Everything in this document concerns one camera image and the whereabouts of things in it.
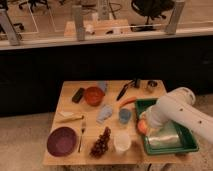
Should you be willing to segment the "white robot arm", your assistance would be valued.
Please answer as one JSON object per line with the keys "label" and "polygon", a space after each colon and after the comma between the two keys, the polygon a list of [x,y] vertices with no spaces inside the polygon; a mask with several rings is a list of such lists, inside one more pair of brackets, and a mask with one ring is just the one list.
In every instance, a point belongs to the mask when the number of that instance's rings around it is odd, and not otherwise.
{"label": "white robot arm", "polygon": [[150,135],[168,121],[174,121],[213,144],[213,117],[194,107],[195,94],[187,87],[176,88],[159,97],[142,113],[142,133]]}

